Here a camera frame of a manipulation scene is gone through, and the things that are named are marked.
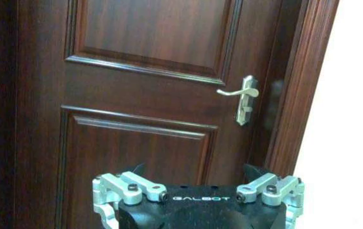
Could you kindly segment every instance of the wooden door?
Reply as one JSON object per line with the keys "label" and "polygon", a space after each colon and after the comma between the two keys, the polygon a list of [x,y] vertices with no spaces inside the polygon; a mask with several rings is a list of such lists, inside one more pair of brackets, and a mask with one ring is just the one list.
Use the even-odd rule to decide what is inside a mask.
{"label": "wooden door", "polygon": [[280,0],[19,1],[16,228],[97,228],[92,178],[139,163],[160,183],[243,181],[254,122],[235,122],[239,98],[216,89],[252,75],[264,96],[280,9]]}

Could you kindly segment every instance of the lock plate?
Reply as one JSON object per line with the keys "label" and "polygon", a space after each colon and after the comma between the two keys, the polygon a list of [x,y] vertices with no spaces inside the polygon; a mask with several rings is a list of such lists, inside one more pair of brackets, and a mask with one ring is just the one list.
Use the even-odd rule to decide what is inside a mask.
{"label": "lock plate", "polygon": [[[256,85],[258,85],[258,81],[250,75],[244,78],[242,89],[246,90],[248,88],[256,88]],[[251,120],[254,99],[255,97],[250,96],[250,94],[240,95],[238,113],[236,113],[236,122],[239,125],[246,125],[246,123],[248,123]]]}

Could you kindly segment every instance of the silver door handle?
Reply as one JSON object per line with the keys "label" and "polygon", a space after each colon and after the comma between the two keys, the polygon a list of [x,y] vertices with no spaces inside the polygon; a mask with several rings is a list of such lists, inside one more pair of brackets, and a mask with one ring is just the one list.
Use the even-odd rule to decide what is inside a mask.
{"label": "silver door handle", "polygon": [[243,80],[243,87],[239,91],[224,92],[220,89],[216,91],[224,96],[240,95],[236,114],[236,122],[240,125],[244,125],[251,119],[254,99],[259,96],[259,91],[255,88],[256,83],[258,81],[255,80],[255,78],[248,75]]}
{"label": "silver door handle", "polygon": [[252,97],[258,97],[259,91],[255,88],[247,88],[235,92],[224,92],[222,89],[218,90],[218,93],[226,96],[247,94]]}

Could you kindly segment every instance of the screw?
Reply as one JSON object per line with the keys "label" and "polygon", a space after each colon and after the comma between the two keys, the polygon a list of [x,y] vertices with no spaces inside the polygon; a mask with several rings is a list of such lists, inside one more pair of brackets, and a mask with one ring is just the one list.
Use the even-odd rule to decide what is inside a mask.
{"label": "screw", "polygon": [[238,192],[236,199],[238,199],[239,203],[243,203],[246,201],[246,197],[244,197],[244,195],[240,192]]}
{"label": "screw", "polygon": [[268,193],[276,194],[276,192],[278,192],[276,186],[275,186],[275,185],[268,185],[268,186],[266,187],[266,191],[267,191]]}
{"label": "screw", "polygon": [[137,184],[129,184],[128,190],[136,192],[137,191]]}
{"label": "screw", "polygon": [[165,202],[168,200],[168,193],[167,192],[161,192],[159,195],[159,200]]}

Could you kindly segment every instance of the silver metal part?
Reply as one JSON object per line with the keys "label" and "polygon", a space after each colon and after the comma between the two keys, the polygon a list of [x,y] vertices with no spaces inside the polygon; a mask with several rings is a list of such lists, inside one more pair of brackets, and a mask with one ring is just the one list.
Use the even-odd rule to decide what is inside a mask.
{"label": "silver metal part", "polygon": [[105,229],[117,229],[119,222],[115,218],[115,210],[109,202],[120,201],[117,194],[107,191],[100,183],[100,177],[92,180],[93,211],[100,215]]}
{"label": "silver metal part", "polygon": [[161,202],[167,200],[168,191],[163,184],[151,182],[132,172],[124,172],[120,179],[127,183],[137,184],[149,201]]}
{"label": "silver metal part", "polygon": [[296,177],[278,179],[267,173],[251,183],[238,186],[238,201],[251,203],[260,193],[266,205],[286,204],[286,229],[294,229],[296,218],[303,214],[304,183]]}
{"label": "silver metal part", "polygon": [[240,125],[244,125],[247,122],[250,122],[251,119],[254,98],[256,98],[259,95],[259,91],[256,90],[256,83],[256,79],[248,75],[243,80],[242,90],[235,92],[224,92],[220,89],[218,90],[218,93],[224,96],[240,95],[236,113],[236,122]]}
{"label": "silver metal part", "polygon": [[135,205],[141,202],[141,189],[128,190],[129,184],[111,173],[100,176],[100,182],[107,189],[117,193],[127,205]]}
{"label": "silver metal part", "polygon": [[294,229],[296,218],[303,214],[304,183],[299,183],[292,193],[290,193],[283,202],[286,204],[286,229]]}
{"label": "silver metal part", "polygon": [[141,202],[141,189],[137,186],[129,189],[128,186],[128,183],[109,173],[92,180],[93,211],[100,214],[105,229],[119,228],[119,222],[115,218],[119,201],[124,200],[127,205]]}
{"label": "silver metal part", "polygon": [[255,202],[256,196],[263,192],[266,187],[276,182],[276,175],[267,173],[251,183],[238,186],[238,201],[242,203]]}
{"label": "silver metal part", "polygon": [[270,206],[279,206],[283,198],[295,190],[299,184],[298,178],[287,176],[276,183],[276,191],[271,192],[270,190],[263,190],[263,203]]}

